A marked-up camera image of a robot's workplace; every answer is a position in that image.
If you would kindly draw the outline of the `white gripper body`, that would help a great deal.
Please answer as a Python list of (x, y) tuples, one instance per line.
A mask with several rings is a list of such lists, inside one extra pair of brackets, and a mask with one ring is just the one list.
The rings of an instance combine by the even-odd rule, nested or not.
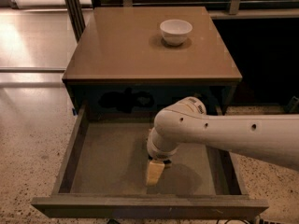
[(177, 150), (178, 143), (162, 137), (155, 129), (150, 130), (147, 140), (147, 151), (153, 159), (160, 161), (170, 160)]

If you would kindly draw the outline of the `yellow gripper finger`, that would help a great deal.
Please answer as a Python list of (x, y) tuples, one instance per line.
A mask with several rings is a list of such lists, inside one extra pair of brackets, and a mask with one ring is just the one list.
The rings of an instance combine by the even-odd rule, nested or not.
[(164, 171), (164, 163), (162, 161), (151, 160), (148, 162), (146, 185), (154, 186), (158, 183)]

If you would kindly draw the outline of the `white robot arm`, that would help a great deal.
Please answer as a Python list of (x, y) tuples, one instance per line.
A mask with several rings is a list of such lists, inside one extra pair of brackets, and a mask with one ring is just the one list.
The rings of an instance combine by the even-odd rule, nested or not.
[(299, 115), (211, 116), (195, 97), (157, 113), (149, 132), (146, 184), (158, 183), (181, 144), (199, 144), (299, 170)]

